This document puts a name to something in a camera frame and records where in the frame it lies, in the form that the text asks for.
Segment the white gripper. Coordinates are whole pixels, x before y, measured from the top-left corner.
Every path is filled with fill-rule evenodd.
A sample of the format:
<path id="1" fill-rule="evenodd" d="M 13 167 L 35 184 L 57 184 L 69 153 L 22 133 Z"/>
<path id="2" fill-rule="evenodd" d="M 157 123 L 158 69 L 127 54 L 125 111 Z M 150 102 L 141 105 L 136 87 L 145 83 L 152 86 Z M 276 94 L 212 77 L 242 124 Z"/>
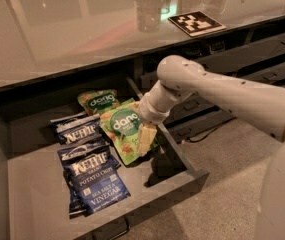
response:
<path id="1" fill-rule="evenodd" d="M 189 97 L 188 91 L 177 91 L 165 87 L 160 81 L 146 92 L 138 105 L 138 114 L 144 124 L 138 129 L 137 155 L 143 157 L 151 148 L 157 129 L 171 109 Z"/>

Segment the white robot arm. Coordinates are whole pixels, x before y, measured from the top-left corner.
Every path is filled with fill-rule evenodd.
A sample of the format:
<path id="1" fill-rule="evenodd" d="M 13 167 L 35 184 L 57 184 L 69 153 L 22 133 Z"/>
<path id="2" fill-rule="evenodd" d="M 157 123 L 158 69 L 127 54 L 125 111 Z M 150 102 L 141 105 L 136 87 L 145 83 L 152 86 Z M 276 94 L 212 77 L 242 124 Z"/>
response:
<path id="1" fill-rule="evenodd" d="M 211 73 L 177 55 L 160 61 L 157 77 L 139 103 L 143 122 L 161 124 L 175 105 L 196 93 L 282 143 L 263 179 L 254 240 L 285 240 L 285 88 Z"/>

